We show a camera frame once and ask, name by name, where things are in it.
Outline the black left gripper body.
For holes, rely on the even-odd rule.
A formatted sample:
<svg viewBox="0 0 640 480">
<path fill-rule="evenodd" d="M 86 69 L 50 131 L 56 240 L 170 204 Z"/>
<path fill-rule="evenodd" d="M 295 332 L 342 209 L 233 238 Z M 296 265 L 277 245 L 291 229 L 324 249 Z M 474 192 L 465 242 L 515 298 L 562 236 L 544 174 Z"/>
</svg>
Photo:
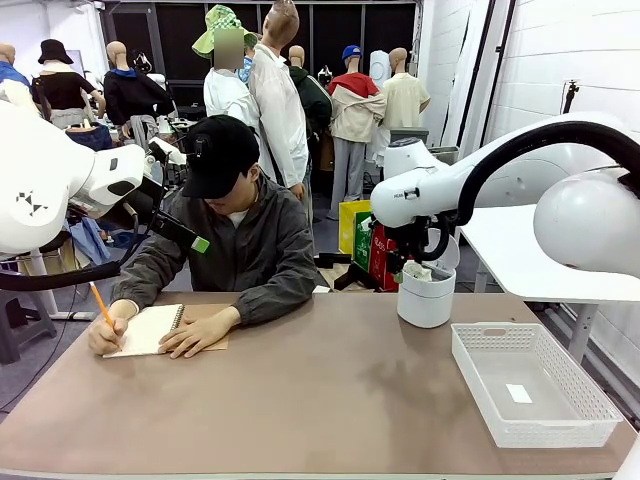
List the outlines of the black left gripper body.
<svg viewBox="0 0 640 480">
<path fill-rule="evenodd" d="M 137 214 L 137 219 L 133 221 L 132 225 L 156 228 L 162 224 L 161 203 L 164 195 L 164 187 L 144 175 L 141 185 L 130 193 L 130 206 Z"/>
</svg>

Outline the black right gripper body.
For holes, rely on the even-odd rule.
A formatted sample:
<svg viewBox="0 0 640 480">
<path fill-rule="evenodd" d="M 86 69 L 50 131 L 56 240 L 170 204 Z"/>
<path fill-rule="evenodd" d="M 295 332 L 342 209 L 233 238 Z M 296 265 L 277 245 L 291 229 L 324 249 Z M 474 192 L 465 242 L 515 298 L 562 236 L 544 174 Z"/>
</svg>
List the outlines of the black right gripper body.
<svg viewBox="0 0 640 480">
<path fill-rule="evenodd" d="M 413 222 L 401 227 L 387 227 L 386 238 L 394 242 L 390 253 L 396 260 L 425 260 L 429 245 L 428 229 L 430 217 L 417 217 Z"/>
</svg>

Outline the person's left hand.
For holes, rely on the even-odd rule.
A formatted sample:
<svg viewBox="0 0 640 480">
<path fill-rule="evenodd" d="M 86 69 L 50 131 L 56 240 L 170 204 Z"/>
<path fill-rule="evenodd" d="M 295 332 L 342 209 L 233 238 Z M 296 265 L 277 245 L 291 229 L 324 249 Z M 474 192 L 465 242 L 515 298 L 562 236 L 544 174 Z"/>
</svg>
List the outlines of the person's left hand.
<svg viewBox="0 0 640 480">
<path fill-rule="evenodd" d="M 240 320 L 240 312 L 234 306 L 207 317 L 188 319 L 160 339 L 158 352 L 168 353 L 172 359 L 191 358 L 222 340 Z"/>
</svg>

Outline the person's right hand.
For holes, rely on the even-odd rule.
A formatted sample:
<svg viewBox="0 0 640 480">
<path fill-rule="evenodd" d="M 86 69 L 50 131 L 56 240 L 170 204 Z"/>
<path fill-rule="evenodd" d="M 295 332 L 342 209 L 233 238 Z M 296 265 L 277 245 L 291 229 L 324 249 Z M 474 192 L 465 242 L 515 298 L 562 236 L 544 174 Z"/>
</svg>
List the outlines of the person's right hand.
<svg viewBox="0 0 640 480">
<path fill-rule="evenodd" d="M 128 319 L 120 314 L 110 316 L 112 323 L 100 315 L 89 327 L 88 346 L 95 355 L 109 355 L 122 349 Z"/>
</svg>

